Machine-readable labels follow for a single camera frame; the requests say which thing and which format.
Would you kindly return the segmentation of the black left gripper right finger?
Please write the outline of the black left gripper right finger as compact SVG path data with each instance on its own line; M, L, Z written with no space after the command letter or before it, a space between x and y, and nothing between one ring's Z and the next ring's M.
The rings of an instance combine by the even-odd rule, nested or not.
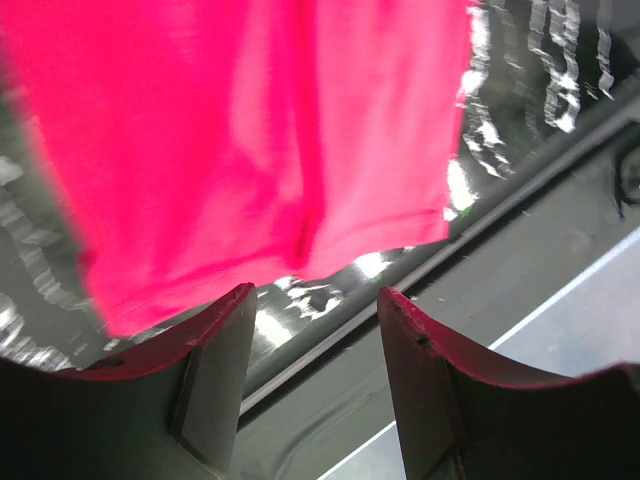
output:
M639 368L578 378L498 354L385 287L377 316L410 479L635 479Z

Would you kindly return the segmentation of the magenta pink t-shirt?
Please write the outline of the magenta pink t-shirt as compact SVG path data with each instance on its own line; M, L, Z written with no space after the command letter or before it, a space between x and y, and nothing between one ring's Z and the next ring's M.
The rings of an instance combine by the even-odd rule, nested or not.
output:
M444 239L467 1L5 1L20 109L114 336Z

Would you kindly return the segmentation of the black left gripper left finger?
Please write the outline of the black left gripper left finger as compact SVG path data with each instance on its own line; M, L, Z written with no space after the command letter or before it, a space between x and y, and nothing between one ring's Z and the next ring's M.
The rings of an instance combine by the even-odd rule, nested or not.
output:
M223 479L257 313L241 284L85 370L1 364L5 479Z

